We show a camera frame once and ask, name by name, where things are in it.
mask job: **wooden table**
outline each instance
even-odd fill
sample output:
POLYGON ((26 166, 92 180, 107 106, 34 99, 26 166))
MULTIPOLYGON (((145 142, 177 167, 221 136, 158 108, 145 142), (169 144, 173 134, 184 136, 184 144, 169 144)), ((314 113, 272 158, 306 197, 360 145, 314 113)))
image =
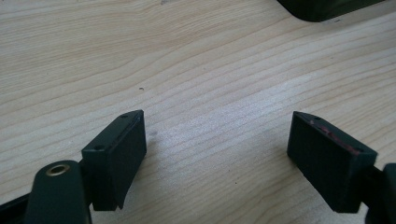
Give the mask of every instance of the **wooden table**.
POLYGON ((0 203, 143 109, 148 154, 94 223, 363 223, 286 155, 294 110, 396 161, 396 7, 293 18, 276 0, 0 1, 0 203))

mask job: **black object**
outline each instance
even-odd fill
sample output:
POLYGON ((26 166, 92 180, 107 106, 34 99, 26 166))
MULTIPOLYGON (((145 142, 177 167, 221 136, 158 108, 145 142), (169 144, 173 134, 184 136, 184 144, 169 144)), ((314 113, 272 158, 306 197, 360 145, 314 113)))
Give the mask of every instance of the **black object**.
POLYGON ((335 212, 357 213, 364 202, 366 223, 396 223, 396 163, 379 171, 374 150, 301 112, 293 113, 288 155, 335 212))
POLYGON ((277 0, 303 21, 326 21, 384 0, 277 0))
POLYGON ((123 207, 147 152, 142 110, 113 120, 86 147, 82 161, 57 161, 35 176, 32 192, 0 206, 0 223, 92 223, 96 211, 123 207))

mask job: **wood grain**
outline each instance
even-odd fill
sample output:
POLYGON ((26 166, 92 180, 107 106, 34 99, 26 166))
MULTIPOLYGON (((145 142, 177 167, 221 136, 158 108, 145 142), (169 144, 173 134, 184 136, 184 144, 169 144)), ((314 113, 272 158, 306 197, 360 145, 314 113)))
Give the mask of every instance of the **wood grain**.
POLYGON ((291 113, 396 161, 395 8, 310 23, 270 0, 0 1, 0 203, 143 109, 148 155, 94 223, 363 223, 288 159, 291 113))

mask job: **light wood tabletop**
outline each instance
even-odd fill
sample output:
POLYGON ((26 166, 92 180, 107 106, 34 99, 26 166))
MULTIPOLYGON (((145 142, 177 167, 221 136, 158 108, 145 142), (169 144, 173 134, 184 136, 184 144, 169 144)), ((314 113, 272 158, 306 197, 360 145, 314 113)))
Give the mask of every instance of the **light wood tabletop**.
POLYGON ((292 111, 396 161, 396 7, 322 23, 276 0, 1 0, 0 203, 145 111, 122 210, 93 223, 363 223, 286 154, 292 111))

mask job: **table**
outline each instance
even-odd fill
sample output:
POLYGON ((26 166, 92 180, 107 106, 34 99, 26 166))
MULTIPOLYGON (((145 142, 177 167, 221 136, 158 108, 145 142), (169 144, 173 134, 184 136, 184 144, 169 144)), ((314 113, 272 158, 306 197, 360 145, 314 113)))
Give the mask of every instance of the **table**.
POLYGON ((0 1, 0 203, 145 111, 148 154, 93 223, 363 223, 286 155, 292 111, 396 161, 396 6, 322 23, 275 0, 0 1))

